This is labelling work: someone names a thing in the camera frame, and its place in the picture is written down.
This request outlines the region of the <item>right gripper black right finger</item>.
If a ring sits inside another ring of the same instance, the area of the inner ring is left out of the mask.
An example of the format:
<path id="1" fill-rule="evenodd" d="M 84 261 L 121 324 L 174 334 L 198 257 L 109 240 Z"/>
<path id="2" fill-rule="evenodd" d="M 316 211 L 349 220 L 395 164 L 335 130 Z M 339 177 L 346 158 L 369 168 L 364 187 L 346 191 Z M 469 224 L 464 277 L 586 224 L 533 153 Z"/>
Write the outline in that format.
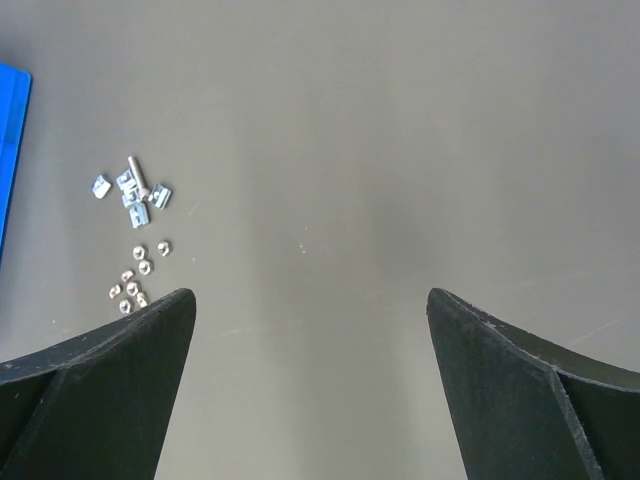
<path id="1" fill-rule="evenodd" d="M 429 292 L 426 315 L 468 478 L 638 478 L 638 373 L 444 289 Z"/>

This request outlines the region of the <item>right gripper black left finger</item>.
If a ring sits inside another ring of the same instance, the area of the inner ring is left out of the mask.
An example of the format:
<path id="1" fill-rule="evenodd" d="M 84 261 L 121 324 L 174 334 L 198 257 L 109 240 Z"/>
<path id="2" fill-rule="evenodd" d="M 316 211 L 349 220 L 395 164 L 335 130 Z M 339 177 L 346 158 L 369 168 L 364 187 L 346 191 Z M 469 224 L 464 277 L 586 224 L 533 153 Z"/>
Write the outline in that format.
<path id="1" fill-rule="evenodd" d="M 1 364 L 4 479 L 152 479 L 189 352 L 196 297 Z"/>

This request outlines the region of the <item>zinc t-slot nut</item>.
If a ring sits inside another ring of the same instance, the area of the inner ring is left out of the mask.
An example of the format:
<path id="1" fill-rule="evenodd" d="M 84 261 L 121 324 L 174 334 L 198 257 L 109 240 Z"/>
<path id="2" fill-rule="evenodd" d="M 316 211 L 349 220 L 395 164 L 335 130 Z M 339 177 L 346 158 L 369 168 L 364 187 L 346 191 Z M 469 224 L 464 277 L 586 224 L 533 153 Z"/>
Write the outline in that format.
<path id="1" fill-rule="evenodd" d="M 101 200 L 106 197 L 112 187 L 113 182 L 111 181 L 111 179 L 105 174 L 100 174 L 94 180 L 91 186 L 91 191 L 96 199 Z"/>
<path id="2" fill-rule="evenodd" d="M 122 201 L 125 207 L 137 201 L 138 184 L 130 169 L 127 169 L 116 178 L 116 184 L 122 193 Z"/>
<path id="3" fill-rule="evenodd" d="M 127 207 L 133 229 L 140 229 L 150 223 L 149 213 L 144 202 L 134 202 Z"/>
<path id="4" fill-rule="evenodd" d="M 169 187 L 158 183 L 152 188 L 149 201 L 155 208 L 163 210 L 169 203 L 172 193 L 173 191 Z"/>

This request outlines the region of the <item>silver screw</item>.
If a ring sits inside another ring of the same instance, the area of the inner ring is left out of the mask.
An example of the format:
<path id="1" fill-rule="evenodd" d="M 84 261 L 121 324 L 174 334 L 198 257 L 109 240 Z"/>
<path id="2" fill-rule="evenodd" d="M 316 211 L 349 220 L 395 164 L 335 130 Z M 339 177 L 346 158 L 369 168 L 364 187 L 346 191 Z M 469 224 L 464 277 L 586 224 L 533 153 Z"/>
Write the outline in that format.
<path id="1" fill-rule="evenodd" d="M 127 162 L 129 164 L 131 173 L 136 181 L 138 192 L 139 192 L 139 198 L 141 201 L 145 201 L 150 195 L 150 190 L 147 186 L 140 164 L 135 156 L 129 156 L 127 158 Z"/>

